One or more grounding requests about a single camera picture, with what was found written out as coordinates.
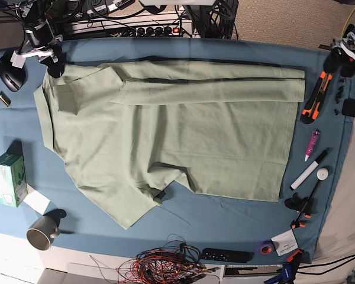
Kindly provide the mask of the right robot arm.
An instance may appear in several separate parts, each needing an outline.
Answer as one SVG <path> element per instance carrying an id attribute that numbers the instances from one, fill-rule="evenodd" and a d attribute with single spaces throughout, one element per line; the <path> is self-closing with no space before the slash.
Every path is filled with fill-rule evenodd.
<path id="1" fill-rule="evenodd" d="M 106 69 L 111 64 L 104 63 L 97 67 L 79 67 L 66 63 L 66 55 L 59 46 L 46 18 L 46 4 L 36 1 L 30 6 L 26 17 L 18 17 L 24 32 L 32 46 L 26 53 L 13 52 L 11 64 L 15 68 L 22 68 L 27 57 L 36 56 L 41 64 L 47 66 L 50 77 L 55 79 L 87 78 L 88 75 L 98 72 L 105 76 Z M 155 80 L 190 80 L 204 81 L 206 79 L 221 79 L 220 72 L 228 79 L 249 78 L 256 75 L 258 78 L 268 79 L 299 79 L 304 78 L 302 71 L 284 67 L 244 66 L 227 63 L 200 62 L 191 60 L 169 60 L 161 62 L 120 63 L 119 70 L 126 75 L 134 75 L 139 79 Z"/>

